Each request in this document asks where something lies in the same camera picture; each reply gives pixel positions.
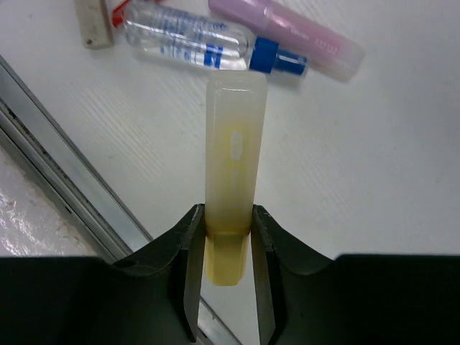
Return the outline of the red pen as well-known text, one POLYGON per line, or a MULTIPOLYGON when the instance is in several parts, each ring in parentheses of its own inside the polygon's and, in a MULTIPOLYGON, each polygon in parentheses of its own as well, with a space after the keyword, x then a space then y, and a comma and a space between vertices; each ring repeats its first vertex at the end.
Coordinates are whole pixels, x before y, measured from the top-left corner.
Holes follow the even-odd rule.
POLYGON ((123 23, 124 10, 130 0, 123 0, 116 6, 111 13, 111 23, 115 28, 118 28, 123 23))

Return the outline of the yellow highlighter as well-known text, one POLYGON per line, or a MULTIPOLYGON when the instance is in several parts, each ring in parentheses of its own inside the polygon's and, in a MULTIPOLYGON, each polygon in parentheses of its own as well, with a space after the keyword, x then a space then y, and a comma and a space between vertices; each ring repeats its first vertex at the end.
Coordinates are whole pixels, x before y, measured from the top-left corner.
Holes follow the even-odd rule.
POLYGON ((205 273, 216 286, 244 276, 266 103, 262 73, 215 70, 208 80, 205 273))

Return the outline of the white eraser block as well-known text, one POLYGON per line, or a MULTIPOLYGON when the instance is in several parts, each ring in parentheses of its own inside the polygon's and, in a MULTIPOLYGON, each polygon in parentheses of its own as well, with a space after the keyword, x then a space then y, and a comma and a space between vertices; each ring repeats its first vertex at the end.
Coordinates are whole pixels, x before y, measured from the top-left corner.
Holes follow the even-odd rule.
POLYGON ((89 50, 100 50, 114 45, 109 11, 104 0, 75 0, 82 45, 89 50))

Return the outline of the aluminium front rail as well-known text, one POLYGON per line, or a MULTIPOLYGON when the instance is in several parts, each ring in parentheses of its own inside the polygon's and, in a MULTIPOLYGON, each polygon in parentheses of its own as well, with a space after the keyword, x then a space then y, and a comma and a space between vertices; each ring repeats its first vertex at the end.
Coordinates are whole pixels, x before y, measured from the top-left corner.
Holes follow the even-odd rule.
POLYGON ((200 295, 196 341, 115 341, 114 263, 154 241, 6 62, 1 138, 77 218, 100 256, 1 260, 3 344, 236 344, 200 295))

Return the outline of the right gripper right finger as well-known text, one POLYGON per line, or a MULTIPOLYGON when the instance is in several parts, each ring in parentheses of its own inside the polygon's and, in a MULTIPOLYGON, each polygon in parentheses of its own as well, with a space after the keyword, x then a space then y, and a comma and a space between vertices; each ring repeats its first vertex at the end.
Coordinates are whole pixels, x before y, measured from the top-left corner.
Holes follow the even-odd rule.
POLYGON ((337 344, 333 261, 252 211, 252 261, 261 344, 337 344))

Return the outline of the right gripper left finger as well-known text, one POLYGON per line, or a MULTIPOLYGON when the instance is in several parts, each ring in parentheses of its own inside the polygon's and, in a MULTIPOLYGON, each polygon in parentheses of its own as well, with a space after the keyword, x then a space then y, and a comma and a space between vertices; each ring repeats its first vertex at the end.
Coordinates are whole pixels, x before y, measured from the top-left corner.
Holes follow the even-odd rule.
POLYGON ((154 241, 114 263, 115 341, 196 341, 205 242, 204 206, 194 205, 154 241))

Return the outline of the clear bottle blue cap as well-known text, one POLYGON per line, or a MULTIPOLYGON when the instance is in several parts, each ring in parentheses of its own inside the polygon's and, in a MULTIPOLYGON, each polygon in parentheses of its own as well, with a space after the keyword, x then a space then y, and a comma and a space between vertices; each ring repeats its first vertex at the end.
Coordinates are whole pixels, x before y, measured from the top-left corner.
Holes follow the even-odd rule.
POLYGON ((273 71, 302 76, 308 59, 238 24, 156 4, 130 1, 122 14, 127 43, 149 55, 214 70, 273 71))

